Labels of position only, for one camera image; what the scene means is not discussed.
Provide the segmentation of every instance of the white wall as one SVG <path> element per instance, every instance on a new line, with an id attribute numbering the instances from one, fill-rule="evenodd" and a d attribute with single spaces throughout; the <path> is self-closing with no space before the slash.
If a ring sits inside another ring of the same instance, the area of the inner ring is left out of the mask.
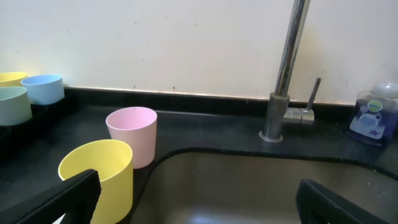
<path id="1" fill-rule="evenodd" d="M 0 72 L 70 86 L 268 98 L 293 0 L 2 0 Z M 289 89 L 353 104 L 398 82 L 397 0 L 312 0 Z"/>

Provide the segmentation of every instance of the green logo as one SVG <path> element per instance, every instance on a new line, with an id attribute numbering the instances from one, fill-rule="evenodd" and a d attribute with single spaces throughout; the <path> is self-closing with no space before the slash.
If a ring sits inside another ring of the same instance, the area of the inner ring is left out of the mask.
<path id="1" fill-rule="evenodd" d="M 369 103 L 368 103 L 368 108 L 369 108 L 369 111 L 372 111 L 372 112 L 379 112 L 381 109 L 383 109 L 383 104 L 381 104 L 379 101 L 377 101 L 377 100 L 371 100 Z"/>

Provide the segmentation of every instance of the bottle label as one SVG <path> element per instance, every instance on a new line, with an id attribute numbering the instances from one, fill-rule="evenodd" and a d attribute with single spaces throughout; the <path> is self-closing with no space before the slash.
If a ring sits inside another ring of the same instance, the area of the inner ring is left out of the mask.
<path id="1" fill-rule="evenodd" d="M 381 122 L 383 104 L 371 100 L 367 105 L 361 105 L 349 128 L 359 134 L 373 139 L 380 139 L 386 128 Z"/>

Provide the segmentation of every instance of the pink cup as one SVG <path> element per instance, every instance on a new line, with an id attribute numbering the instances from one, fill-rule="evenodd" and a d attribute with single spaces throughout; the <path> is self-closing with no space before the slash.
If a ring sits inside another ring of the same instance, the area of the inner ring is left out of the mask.
<path id="1" fill-rule="evenodd" d="M 140 106 L 117 110 L 106 118 L 112 139 L 130 145 L 134 169 L 147 166 L 154 160 L 156 124 L 156 112 Z"/>

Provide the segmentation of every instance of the cup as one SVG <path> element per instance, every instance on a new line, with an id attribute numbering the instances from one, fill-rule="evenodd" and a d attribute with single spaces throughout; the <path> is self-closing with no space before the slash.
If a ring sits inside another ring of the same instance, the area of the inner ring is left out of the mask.
<path id="1" fill-rule="evenodd" d="M 21 86 L 21 80 L 26 78 L 25 72 L 4 72 L 0 73 L 0 87 Z"/>
<path id="2" fill-rule="evenodd" d="M 98 171 L 101 195 L 91 223 L 117 223 L 132 206 L 132 151 L 122 141 L 105 139 L 84 144 L 67 156 L 59 167 L 62 180 L 87 169 Z"/>
<path id="3" fill-rule="evenodd" d="M 154 160 L 156 124 L 156 112 L 139 106 L 117 110 L 106 118 L 111 137 L 130 145 L 134 169 L 145 167 Z"/>
<path id="4" fill-rule="evenodd" d="M 31 118 L 32 109 L 26 88 L 0 87 L 0 125 L 21 124 Z"/>
<path id="5" fill-rule="evenodd" d="M 60 75 L 37 75 L 21 81 L 33 104 L 50 105 L 65 97 Z"/>

